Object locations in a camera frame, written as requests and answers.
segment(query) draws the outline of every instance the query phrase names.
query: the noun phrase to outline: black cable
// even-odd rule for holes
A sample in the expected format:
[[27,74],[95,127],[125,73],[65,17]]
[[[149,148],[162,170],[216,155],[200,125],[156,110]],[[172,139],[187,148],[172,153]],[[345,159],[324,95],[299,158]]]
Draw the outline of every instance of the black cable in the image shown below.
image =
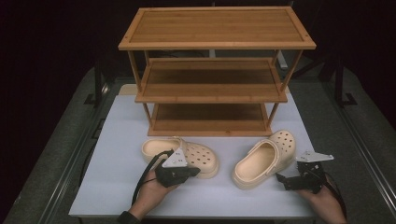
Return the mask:
[[148,175],[148,173],[151,170],[151,168],[154,165],[154,163],[161,157],[161,155],[166,154],[169,157],[170,155],[172,155],[173,152],[174,152],[173,150],[163,151],[160,154],[156,155],[151,160],[151,162],[148,164],[148,166],[146,167],[145,171],[143,172],[142,176],[140,176],[139,181],[137,182],[136,188],[134,189],[134,197],[132,198],[132,204],[134,204],[134,202],[136,201],[137,194],[139,193],[139,190],[142,187],[142,185],[144,185],[145,183],[147,183],[147,182],[149,182],[151,180],[154,180],[154,179],[151,179],[151,180],[145,182],[146,175]]
[[314,177],[316,177],[317,179],[319,179],[319,180],[322,182],[322,184],[323,184],[324,186],[326,186],[326,187],[332,192],[332,195],[334,196],[335,200],[337,200],[337,202],[340,203],[340,206],[341,206],[341,209],[343,210],[344,216],[347,218],[347,207],[346,207],[346,204],[345,204],[344,199],[342,198],[341,194],[340,194],[337,190],[335,190],[335,189],[332,187],[332,185],[331,185],[327,180],[322,179],[320,176],[318,176],[317,174],[315,174],[314,172],[312,172],[312,171],[310,171],[310,170],[308,170],[308,169],[305,169],[305,170],[306,170],[309,174],[311,174],[311,175],[313,175]]
[[335,183],[334,178],[327,172],[325,172],[324,174],[327,175],[330,178],[330,180],[332,181],[332,183],[335,185],[335,189],[337,189],[338,194],[341,194],[340,188],[338,188],[338,185],[337,185],[337,183]]
[[81,173],[79,174],[79,181],[78,181],[78,186],[81,187],[82,184],[82,179],[84,177],[84,171],[85,171],[85,166],[87,165],[88,162],[88,158],[90,157],[90,155],[92,154],[93,150],[95,149],[96,143],[93,143],[93,145],[90,148],[90,151],[88,152],[88,155],[85,157],[84,163],[82,164],[82,168],[81,168]]

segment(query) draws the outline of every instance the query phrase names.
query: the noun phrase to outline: beige clog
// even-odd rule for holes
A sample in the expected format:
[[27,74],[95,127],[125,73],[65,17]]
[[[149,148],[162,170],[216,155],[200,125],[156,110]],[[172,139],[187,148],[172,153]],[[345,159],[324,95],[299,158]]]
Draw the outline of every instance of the beige clog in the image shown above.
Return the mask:
[[[183,150],[188,166],[197,167],[201,170],[197,175],[198,178],[208,179],[218,173],[219,160],[212,149],[201,144],[185,142],[179,137],[149,139],[142,146],[142,154],[145,161],[149,163],[155,155],[170,149],[177,150],[179,147]],[[167,159],[167,156],[162,155],[154,166],[161,159]]]
[[295,158],[295,140],[285,130],[258,142],[235,165],[233,182],[240,189],[254,189],[269,176],[284,170]]

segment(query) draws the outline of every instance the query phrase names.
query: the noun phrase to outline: bamboo shelf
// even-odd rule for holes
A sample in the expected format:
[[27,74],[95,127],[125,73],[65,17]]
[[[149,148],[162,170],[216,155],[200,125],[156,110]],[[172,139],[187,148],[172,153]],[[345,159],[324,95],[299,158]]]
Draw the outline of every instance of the bamboo shelf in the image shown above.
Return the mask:
[[[291,7],[140,8],[119,44],[128,51],[148,135],[270,135],[303,49],[315,43]],[[149,50],[273,49],[269,58],[150,58]],[[280,50],[298,52],[283,80]],[[147,66],[140,79],[134,50]],[[147,104],[153,103],[152,115]],[[268,116],[265,103],[274,103]]]

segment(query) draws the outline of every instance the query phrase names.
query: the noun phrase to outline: shelf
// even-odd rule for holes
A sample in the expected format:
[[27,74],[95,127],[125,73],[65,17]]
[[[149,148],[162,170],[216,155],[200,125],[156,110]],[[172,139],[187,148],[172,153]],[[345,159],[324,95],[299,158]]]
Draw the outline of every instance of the shelf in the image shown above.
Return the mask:
[[286,103],[272,58],[150,59],[137,103]]
[[[128,52],[148,135],[268,136],[285,90],[311,39],[291,7],[139,8],[119,44]],[[151,50],[270,49],[268,58],[150,58]],[[275,64],[297,50],[287,74]],[[142,77],[134,57],[143,50]],[[265,104],[274,106],[267,116]],[[154,104],[150,114],[147,104]]]
[[264,136],[272,133],[264,104],[156,104],[148,135]]
[[139,8],[120,50],[314,49],[291,7]]

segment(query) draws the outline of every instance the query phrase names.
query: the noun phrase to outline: hand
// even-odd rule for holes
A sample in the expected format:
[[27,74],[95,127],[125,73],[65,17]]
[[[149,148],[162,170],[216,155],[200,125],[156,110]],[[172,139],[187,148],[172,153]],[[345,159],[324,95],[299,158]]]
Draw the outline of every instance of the hand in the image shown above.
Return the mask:
[[317,194],[311,193],[307,189],[299,189],[296,191],[309,201],[314,211],[326,223],[347,223],[340,203],[334,198],[332,192],[326,186],[323,186]]
[[148,172],[145,184],[142,185],[139,194],[137,196],[136,202],[129,209],[129,213],[137,217],[139,220],[158,204],[163,201],[163,198],[173,189],[178,186],[171,186],[169,188],[164,187],[156,179],[154,170]]

